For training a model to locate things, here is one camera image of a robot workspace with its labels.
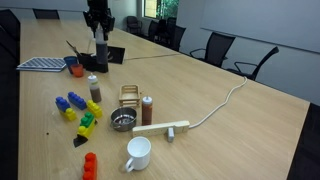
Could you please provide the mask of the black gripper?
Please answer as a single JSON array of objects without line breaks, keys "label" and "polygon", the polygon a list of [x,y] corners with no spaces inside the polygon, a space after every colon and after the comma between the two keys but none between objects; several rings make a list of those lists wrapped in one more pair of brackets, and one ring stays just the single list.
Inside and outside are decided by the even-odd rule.
[{"label": "black gripper", "polygon": [[86,24],[92,30],[93,37],[96,37],[96,29],[98,25],[101,25],[104,41],[107,41],[109,28],[113,28],[115,22],[111,9],[108,7],[108,0],[87,0],[87,5],[89,10],[84,11],[83,15]]}]

